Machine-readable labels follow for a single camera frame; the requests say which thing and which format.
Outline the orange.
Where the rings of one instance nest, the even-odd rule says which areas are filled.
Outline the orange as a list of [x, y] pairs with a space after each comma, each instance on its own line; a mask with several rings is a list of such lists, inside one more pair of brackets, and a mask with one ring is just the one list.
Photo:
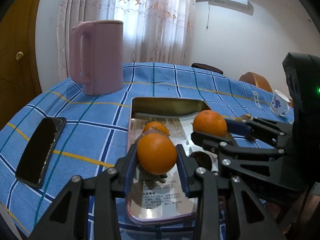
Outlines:
[[175, 166], [177, 151], [166, 135], [149, 133], [139, 139], [137, 157], [144, 170], [153, 175], [163, 175]]
[[159, 130], [159, 131], [161, 131], [163, 134], [165, 134], [167, 136], [170, 135], [169, 130], [161, 122], [157, 122], [157, 121], [148, 122], [144, 126], [143, 132], [146, 132], [148, 129], [150, 129], [152, 127], [157, 129], [157, 130]]
[[212, 110], [204, 110], [194, 118], [193, 131], [225, 137], [227, 135], [227, 123], [219, 113]]

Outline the cut fruit piece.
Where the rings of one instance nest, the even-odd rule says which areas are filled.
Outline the cut fruit piece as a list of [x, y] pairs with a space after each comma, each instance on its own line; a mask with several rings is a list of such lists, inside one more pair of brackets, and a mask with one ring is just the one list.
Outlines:
[[252, 121], [253, 120], [253, 116], [252, 116], [252, 114], [246, 113], [246, 114], [243, 114], [243, 115], [237, 117], [235, 120], [236, 121], [243, 121], [243, 120]]

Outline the large purple round fruit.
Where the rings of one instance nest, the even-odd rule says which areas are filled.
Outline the large purple round fruit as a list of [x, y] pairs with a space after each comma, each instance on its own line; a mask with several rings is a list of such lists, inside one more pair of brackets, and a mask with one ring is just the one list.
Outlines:
[[151, 134], [151, 133], [157, 133], [157, 134], [163, 134], [161, 131], [155, 129], [155, 128], [150, 128], [148, 129], [146, 132], [143, 132], [136, 140], [135, 140], [135, 144], [138, 144], [138, 142], [140, 141], [140, 139], [142, 139], [142, 137]]

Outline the white blue floral cup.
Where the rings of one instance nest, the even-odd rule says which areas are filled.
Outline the white blue floral cup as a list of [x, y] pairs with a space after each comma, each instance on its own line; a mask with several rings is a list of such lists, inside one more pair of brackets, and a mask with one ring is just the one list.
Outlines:
[[275, 90], [270, 103], [270, 110], [274, 115], [284, 117], [290, 110], [289, 103], [290, 100], [285, 94]]

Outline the dark fruit in box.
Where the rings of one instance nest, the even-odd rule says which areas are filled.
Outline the dark fruit in box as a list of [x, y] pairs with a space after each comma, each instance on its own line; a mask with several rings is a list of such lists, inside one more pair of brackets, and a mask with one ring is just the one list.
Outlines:
[[190, 156], [196, 160], [198, 167], [205, 168], [208, 171], [212, 170], [212, 159], [207, 153], [204, 153], [202, 151], [195, 151]]

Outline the black smartphone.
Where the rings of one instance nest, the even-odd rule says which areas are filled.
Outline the black smartphone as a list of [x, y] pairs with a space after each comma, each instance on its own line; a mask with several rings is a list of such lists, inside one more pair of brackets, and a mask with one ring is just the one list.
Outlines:
[[19, 181], [38, 189], [42, 187], [53, 150], [66, 122], [64, 117], [41, 120], [16, 168], [15, 177]]

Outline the orange in box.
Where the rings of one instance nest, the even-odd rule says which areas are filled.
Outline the orange in box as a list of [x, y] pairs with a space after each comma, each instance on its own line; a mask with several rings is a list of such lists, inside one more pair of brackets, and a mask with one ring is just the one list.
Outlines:
[[148, 129], [150, 129], [152, 127], [157, 129], [157, 130], [159, 130], [159, 131], [161, 131], [163, 134], [165, 134], [167, 136], [170, 135], [169, 130], [161, 122], [157, 122], [157, 121], [148, 122], [144, 126], [143, 132], [146, 132]]

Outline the gold pink tin box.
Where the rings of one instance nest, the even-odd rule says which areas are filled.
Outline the gold pink tin box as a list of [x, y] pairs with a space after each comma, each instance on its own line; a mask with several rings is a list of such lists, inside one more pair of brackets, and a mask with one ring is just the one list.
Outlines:
[[[182, 145], [186, 156], [203, 149], [191, 140], [195, 116], [209, 106], [202, 100], [135, 97], [131, 103], [128, 144], [145, 132], [166, 135], [174, 145]], [[174, 166], [164, 176], [156, 176], [137, 166], [126, 209], [133, 222], [142, 226], [169, 225], [192, 219], [197, 199], [182, 191], [178, 169]]]

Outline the dark round stool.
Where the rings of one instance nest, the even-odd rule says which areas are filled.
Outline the dark round stool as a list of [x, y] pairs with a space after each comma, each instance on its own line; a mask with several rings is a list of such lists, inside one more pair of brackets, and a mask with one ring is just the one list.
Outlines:
[[202, 63], [193, 63], [191, 65], [191, 67], [193, 68], [199, 68], [199, 69], [204, 69], [204, 70], [208, 70], [208, 71], [212, 71], [212, 72], [215, 72], [215, 73], [219, 73], [221, 75], [223, 75], [223, 71], [218, 69], [218, 68], [215, 68], [213, 66], [210, 66], [210, 65], [207, 65], [207, 64], [202, 64]]

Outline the blue plaid tablecloth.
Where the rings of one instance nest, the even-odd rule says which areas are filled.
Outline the blue plaid tablecloth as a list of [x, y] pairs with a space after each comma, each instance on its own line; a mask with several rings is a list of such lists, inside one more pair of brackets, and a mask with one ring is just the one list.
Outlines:
[[[122, 90], [86, 95], [71, 79], [62, 81], [26, 104], [1, 130], [1, 207], [29, 235], [67, 181], [95, 176], [127, 152], [131, 101], [135, 97], [189, 98], [205, 101], [228, 119], [243, 114], [293, 122], [270, 110], [272, 94], [221, 74], [164, 63], [127, 63]], [[45, 117], [67, 123], [55, 146], [43, 187], [33, 189], [15, 177], [21, 155]]]

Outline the sheer floral curtain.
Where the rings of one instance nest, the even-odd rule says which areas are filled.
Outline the sheer floral curtain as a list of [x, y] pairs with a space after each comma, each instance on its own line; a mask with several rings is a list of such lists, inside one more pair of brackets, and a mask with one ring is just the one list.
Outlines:
[[124, 62], [188, 65], [196, 0], [60, 0], [57, 16], [58, 73], [69, 77], [69, 35], [79, 22], [124, 24]]

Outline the pink kettle jug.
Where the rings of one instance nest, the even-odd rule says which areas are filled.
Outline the pink kettle jug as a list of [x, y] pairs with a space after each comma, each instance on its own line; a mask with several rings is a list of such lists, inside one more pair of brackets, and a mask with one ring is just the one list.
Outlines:
[[117, 92], [123, 78], [123, 22], [78, 22], [70, 32], [69, 73], [87, 95]]

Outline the brass door knob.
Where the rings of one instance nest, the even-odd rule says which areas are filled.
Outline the brass door knob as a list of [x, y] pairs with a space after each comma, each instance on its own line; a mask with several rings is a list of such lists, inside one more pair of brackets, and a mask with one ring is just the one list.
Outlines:
[[20, 61], [21, 59], [23, 59], [24, 53], [22, 51], [19, 51], [16, 54], [16, 61]]

